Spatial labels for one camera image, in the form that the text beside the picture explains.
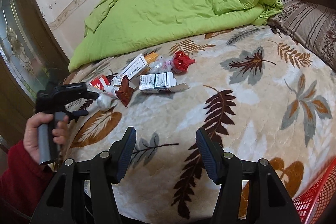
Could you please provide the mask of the red sleeve left forearm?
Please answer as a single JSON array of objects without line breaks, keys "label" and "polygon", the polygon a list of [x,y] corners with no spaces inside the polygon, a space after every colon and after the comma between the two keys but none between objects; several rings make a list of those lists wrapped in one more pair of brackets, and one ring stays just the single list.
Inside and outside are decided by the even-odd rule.
[{"label": "red sleeve left forearm", "polygon": [[9,149],[1,176],[1,223],[29,223],[54,173],[36,163],[23,142]]}]

